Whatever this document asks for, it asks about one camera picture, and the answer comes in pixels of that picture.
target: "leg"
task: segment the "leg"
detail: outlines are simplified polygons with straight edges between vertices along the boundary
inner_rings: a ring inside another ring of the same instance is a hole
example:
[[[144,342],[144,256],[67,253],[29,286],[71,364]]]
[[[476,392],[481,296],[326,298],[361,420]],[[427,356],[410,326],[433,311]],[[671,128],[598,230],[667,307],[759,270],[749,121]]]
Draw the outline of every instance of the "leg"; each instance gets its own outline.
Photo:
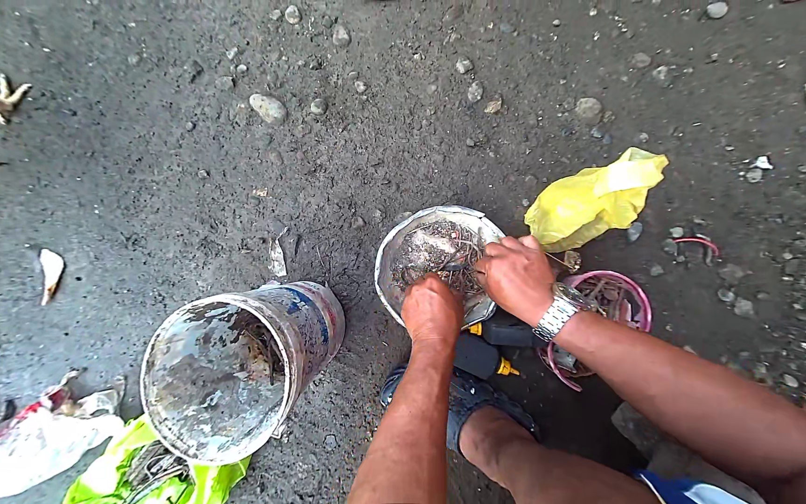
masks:
[[[658,502],[643,483],[586,458],[551,450],[494,407],[472,413],[462,426],[459,449],[518,504]]]

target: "wristwatch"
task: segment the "wristwatch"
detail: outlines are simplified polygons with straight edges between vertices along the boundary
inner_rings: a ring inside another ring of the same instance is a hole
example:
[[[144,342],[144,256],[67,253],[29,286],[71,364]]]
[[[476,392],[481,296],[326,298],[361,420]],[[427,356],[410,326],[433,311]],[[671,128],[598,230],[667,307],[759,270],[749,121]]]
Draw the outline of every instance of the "wristwatch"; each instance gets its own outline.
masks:
[[[551,342],[565,323],[579,311],[588,311],[590,306],[580,292],[559,281],[553,284],[553,304],[536,324],[534,334]]]

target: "yellow plastic bag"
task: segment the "yellow plastic bag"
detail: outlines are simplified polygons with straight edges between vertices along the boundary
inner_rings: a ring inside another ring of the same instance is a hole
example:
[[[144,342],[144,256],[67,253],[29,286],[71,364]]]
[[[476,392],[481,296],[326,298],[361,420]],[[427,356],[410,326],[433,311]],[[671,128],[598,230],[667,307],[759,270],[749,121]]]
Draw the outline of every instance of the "yellow plastic bag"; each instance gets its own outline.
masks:
[[[543,189],[524,224],[549,252],[577,248],[610,228],[626,229],[665,176],[667,156],[631,147],[601,168],[583,168]]]

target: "hand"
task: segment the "hand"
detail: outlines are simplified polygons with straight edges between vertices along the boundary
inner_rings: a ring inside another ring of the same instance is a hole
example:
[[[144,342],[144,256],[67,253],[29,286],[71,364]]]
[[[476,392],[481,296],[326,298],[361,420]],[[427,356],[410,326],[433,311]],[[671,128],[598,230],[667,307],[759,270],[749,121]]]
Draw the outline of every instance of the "hand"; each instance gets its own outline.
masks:
[[[456,344],[465,316],[462,301],[437,273],[416,280],[406,291],[400,315],[412,343],[439,341]]]
[[[502,309],[536,327],[553,304],[555,273],[531,235],[489,243],[475,264],[477,280]]]

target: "dirt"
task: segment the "dirt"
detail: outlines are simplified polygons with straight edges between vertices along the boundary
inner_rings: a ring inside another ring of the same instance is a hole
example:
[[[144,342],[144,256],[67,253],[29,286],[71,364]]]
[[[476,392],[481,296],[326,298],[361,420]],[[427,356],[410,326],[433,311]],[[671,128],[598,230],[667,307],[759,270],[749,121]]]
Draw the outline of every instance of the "dirt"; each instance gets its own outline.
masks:
[[[806,385],[806,1],[734,2],[718,20],[703,4],[304,2],[291,25],[270,17],[285,5],[260,0],[0,2],[0,72],[33,84],[0,125],[0,401],[26,405],[86,366],[80,392],[127,374],[123,415],[140,414],[154,329],[188,301],[271,280],[269,239],[287,226],[282,280],[328,282],[347,336],[231,500],[342,501],[382,416],[379,387],[409,351],[372,285],[395,216],[461,204],[524,234],[523,200],[632,145],[668,156],[665,179],[642,236],[583,246],[584,271],[637,280],[657,336],[762,367],[796,393],[783,375]],[[346,47],[331,41],[336,19]],[[632,63],[640,52],[650,65]],[[475,66],[464,75],[460,56]],[[471,103],[474,81],[484,92]],[[255,92],[283,102],[283,123],[252,112]],[[584,97],[604,107],[596,130],[575,117]],[[775,167],[752,183],[764,154]],[[753,316],[717,297],[721,265],[661,249],[694,220],[750,272],[731,289]],[[66,262],[44,307],[40,246]],[[623,471],[642,463],[611,427],[617,398],[597,378],[573,393],[531,351],[503,354],[522,376],[494,383],[547,446]],[[6,501],[57,501],[98,453]],[[509,498],[451,458],[450,501]]]

